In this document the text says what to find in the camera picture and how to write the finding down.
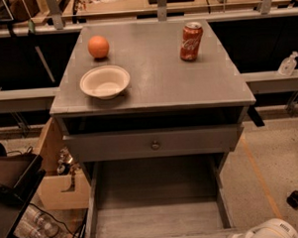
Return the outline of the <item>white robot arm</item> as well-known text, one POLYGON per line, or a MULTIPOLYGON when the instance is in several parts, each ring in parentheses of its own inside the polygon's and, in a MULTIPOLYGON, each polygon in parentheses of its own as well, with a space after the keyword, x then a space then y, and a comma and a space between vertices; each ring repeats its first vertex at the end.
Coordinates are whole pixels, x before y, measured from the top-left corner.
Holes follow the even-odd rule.
POLYGON ((298 238, 298 232, 288 222, 280 219, 270 219, 246 233, 233 233, 228 238, 298 238))

